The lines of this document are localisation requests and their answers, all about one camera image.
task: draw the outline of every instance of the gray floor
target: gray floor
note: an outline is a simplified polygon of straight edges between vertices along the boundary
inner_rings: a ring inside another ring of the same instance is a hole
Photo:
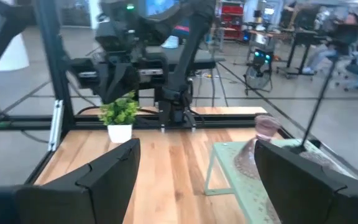
[[[88,29],[63,29],[65,47],[72,57],[82,57],[97,47],[92,41],[93,33]],[[0,72],[0,108],[8,108],[9,114],[52,114],[53,89],[49,81],[49,74],[45,62],[44,50],[37,29],[27,29],[24,40],[30,58],[30,66],[15,72]],[[225,43],[224,55],[229,67],[237,75],[242,75],[246,67],[232,62],[239,46],[232,42]],[[245,55],[247,47],[242,47],[241,52]],[[289,46],[280,46],[279,55],[286,58]],[[302,47],[295,54],[294,64],[298,65],[303,53]],[[237,62],[244,61],[239,57]],[[221,88],[219,79],[214,79],[216,86],[216,106],[225,106],[223,91],[229,98],[229,106],[263,106],[268,112],[280,119],[283,126],[294,136],[301,137],[303,132],[289,120],[285,119],[275,108],[261,100],[253,92],[246,97],[244,86],[222,67],[218,67],[222,77],[224,90]],[[313,81],[309,77],[298,77],[287,80],[281,75],[273,75],[273,90],[270,93],[261,92],[272,104],[289,115],[297,123],[306,127],[319,89],[323,83],[324,75],[318,75]],[[90,104],[72,92],[73,107],[75,112]],[[15,102],[29,93],[32,97]],[[98,103],[88,90],[80,90],[89,100]],[[152,96],[152,91],[143,91],[143,96]],[[211,97],[211,80],[202,78],[195,79],[195,95]],[[358,169],[358,90],[344,92],[341,88],[330,88],[326,94],[322,108],[316,119],[312,134],[322,140],[329,148],[345,158],[350,164]],[[199,99],[193,104],[209,106],[211,100]],[[152,101],[141,101],[144,106],[152,105]],[[30,132],[35,136],[48,139],[48,132]],[[21,184],[32,169],[45,154],[47,146],[27,139],[18,132],[0,132],[0,185]]]

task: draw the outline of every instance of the green plant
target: green plant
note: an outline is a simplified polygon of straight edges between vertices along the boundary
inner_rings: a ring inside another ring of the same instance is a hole
[[[116,101],[102,105],[99,120],[104,125],[127,125],[133,124],[139,108],[139,104],[134,100],[135,93],[130,92],[126,96]]]

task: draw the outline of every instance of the white pot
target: white pot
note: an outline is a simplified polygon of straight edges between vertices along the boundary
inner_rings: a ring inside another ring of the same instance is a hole
[[[132,125],[107,126],[109,137],[113,143],[124,143],[132,138]]]

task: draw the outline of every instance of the wooden board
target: wooden board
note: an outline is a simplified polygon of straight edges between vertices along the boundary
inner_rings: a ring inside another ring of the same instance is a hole
[[[265,113],[258,107],[195,108],[195,111]],[[134,137],[141,141],[141,159],[124,223],[247,223],[233,195],[207,197],[203,189],[213,143],[246,141],[254,136],[254,128],[199,129],[195,133],[167,131],[165,134],[157,130],[135,130]],[[70,131],[36,184],[61,177],[116,146],[110,142],[107,131]],[[227,187],[218,163],[215,165],[209,187]]]

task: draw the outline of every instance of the potted plant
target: potted plant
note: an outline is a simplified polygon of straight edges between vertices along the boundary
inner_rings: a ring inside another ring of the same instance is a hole
[[[132,137],[132,124],[139,108],[134,100],[135,93],[130,92],[116,101],[101,105],[99,120],[107,126],[110,140],[113,143],[123,143]]]

